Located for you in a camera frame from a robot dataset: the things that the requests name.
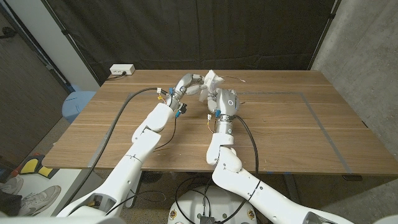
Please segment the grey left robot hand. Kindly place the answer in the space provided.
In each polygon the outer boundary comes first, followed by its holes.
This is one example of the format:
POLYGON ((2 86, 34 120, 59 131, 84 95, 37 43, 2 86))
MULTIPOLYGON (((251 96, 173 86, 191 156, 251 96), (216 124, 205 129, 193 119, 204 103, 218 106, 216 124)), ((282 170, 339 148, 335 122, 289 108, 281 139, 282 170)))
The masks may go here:
POLYGON ((169 96, 166 98, 166 104, 176 111, 180 106, 180 100, 184 95, 195 95, 206 88, 204 84, 205 77, 198 74, 187 73, 177 84, 171 88, 169 96))

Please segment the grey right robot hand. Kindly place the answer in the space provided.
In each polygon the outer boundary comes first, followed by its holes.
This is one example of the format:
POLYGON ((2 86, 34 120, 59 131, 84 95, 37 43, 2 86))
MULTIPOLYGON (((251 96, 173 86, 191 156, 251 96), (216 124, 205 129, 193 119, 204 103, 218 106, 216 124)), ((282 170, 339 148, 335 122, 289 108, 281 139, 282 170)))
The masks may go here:
POLYGON ((219 89, 208 95, 208 109, 215 115, 215 133, 233 134, 233 119, 239 109, 239 99, 234 90, 219 89))

